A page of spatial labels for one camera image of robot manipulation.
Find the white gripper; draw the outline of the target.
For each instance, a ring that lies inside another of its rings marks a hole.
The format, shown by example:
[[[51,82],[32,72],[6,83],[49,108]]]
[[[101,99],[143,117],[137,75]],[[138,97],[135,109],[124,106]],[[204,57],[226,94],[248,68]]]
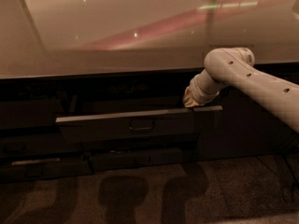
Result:
[[[203,106],[219,94],[217,83],[206,75],[196,75],[185,89],[182,103],[185,107]]]

